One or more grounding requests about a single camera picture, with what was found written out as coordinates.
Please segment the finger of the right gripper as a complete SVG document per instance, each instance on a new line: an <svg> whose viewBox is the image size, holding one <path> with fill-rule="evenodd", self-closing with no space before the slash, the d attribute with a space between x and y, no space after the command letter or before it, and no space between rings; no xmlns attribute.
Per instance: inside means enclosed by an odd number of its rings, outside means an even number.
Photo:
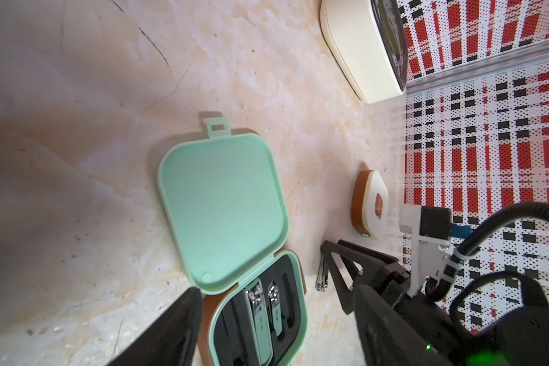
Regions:
<svg viewBox="0 0 549 366"><path fill-rule="evenodd" d="M320 251L345 314L354 311L353 291L358 285L371 287L391 307L398 302L397 258L345 240L326 241Z"/></svg>

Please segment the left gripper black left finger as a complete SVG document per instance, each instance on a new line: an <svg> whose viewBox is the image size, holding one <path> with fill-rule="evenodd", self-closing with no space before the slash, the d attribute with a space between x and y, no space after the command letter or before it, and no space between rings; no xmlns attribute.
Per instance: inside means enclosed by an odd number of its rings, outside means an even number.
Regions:
<svg viewBox="0 0 549 366"><path fill-rule="evenodd" d="M187 289L111 365L191 365L203 317L198 288Z"/></svg>

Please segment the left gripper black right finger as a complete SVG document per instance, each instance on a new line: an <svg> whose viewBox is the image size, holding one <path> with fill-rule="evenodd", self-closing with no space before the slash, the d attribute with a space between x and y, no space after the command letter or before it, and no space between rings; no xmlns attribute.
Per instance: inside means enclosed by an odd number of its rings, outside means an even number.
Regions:
<svg viewBox="0 0 549 366"><path fill-rule="evenodd" d="M354 314L367 365L450 365L371 287L353 290Z"/></svg>

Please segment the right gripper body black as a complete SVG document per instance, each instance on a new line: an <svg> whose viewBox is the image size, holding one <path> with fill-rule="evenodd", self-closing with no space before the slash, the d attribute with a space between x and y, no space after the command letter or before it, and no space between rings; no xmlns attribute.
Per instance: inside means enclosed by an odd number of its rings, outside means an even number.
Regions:
<svg viewBox="0 0 549 366"><path fill-rule="evenodd" d="M405 204L400 213L400 231L411 236L411 271L405 276L407 292L393 307L413 329L443 357L463 357L465 341L454 329L448 313L436 305L454 283L452 274L445 274L452 236L451 210Z"/></svg>

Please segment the cream case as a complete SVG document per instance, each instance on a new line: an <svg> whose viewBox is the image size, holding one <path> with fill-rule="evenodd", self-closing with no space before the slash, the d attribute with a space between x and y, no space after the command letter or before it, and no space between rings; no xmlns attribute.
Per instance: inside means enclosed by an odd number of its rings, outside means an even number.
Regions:
<svg viewBox="0 0 549 366"><path fill-rule="evenodd" d="M387 186L378 171L358 173L350 210L351 223L358 234L377 241L384 239L389 201Z"/></svg>

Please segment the large green nail clipper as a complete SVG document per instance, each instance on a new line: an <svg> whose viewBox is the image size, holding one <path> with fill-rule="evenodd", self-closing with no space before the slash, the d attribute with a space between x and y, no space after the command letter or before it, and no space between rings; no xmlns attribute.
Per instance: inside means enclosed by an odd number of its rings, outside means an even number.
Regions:
<svg viewBox="0 0 549 366"><path fill-rule="evenodd" d="M259 278L245 289L247 305L251 317L253 339L260 365L268 365L273 357L271 333L268 321L267 304L262 282Z"/></svg>

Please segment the small green nail clipper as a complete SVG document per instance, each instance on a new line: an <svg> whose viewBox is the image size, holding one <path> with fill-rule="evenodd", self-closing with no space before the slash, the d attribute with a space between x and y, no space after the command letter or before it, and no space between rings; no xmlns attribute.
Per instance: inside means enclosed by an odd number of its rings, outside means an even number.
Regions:
<svg viewBox="0 0 549 366"><path fill-rule="evenodd" d="M268 310L270 324L277 337L282 334L282 306L280 292L275 281L271 281L267 287Z"/></svg>

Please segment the green nail clipper case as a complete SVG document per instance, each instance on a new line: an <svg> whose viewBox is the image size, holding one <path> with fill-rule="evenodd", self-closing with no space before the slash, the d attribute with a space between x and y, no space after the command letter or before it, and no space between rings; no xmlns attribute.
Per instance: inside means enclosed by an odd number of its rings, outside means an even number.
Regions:
<svg viewBox="0 0 549 366"><path fill-rule="evenodd" d="M175 145L157 172L160 198L181 263L201 291L198 349L206 365L260 365L246 287L259 278L273 357L290 365L307 332L300 260L286 250L289 217L275 161L258 134L233 134L225 117L204 120L207 137ZM282 334L270 324L267 287L282 306Z"/></svg>

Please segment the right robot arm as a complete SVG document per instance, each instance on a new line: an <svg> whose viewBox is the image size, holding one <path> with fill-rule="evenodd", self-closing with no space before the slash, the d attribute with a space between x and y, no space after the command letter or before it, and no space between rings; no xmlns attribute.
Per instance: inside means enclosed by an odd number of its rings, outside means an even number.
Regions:
<svg viewBox="0 0 549 366"><path fill-rule="evenodd" d="M409 268L345 240L324 242L321 274L332 278L343 311L355 315L366 363L549 365L549 302L535 279L515 270L482 274L447 310L439 306L480 245L524 218L549 223L549 203L511 204L476 228L454 224L446 208L407 204L400 230L412 239ZM461 322L461 303L501 280L518 282L521 307L472 334Z"/></svg>

